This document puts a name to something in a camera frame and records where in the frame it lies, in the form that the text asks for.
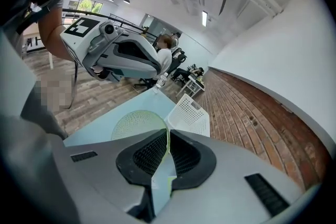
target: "ceiling light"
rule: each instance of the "ceiling light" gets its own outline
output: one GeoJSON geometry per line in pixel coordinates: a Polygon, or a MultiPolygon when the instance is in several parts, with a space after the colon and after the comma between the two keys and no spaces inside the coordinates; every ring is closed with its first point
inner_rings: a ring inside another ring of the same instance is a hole
{"type": "Polygon", "coordinates": [[[206,21],[208,19],[208,12],[202,11],[202,25],[206,26],[206,21]]]}

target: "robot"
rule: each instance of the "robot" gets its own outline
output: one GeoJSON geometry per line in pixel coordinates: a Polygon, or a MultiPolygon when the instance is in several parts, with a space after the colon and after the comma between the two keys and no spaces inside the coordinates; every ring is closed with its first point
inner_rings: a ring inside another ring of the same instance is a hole
{"type": "MultiPolygon", "coordinates": [[[[56,2],[9,1],[1,18],[0,157],[10,183],[6,188],[20,193],[20,205],[30,204],[36,216],[59,223],[162,224],[286,223],[309,203],[316,188],[301,196],[291,179],[253,153],[209,137],[153,130],[65,147],[60,137],[23,119],[24,109],[34,111],[27,100],[36,78],[7,39],[8,26],[18,22],[20,34],[56,2]],[[21,17],[30,2],[40,11],[21,17]],[[155,214],[151,178],[167,152],[168,137],[177,177],[170,200],[155,214]]],[[[108,20],[80,17],[61,37],[76,63],[97,80],[160,73],[155,49],[108,20]],[[102,71],[97,74],[95,67],[102,71]]]]}

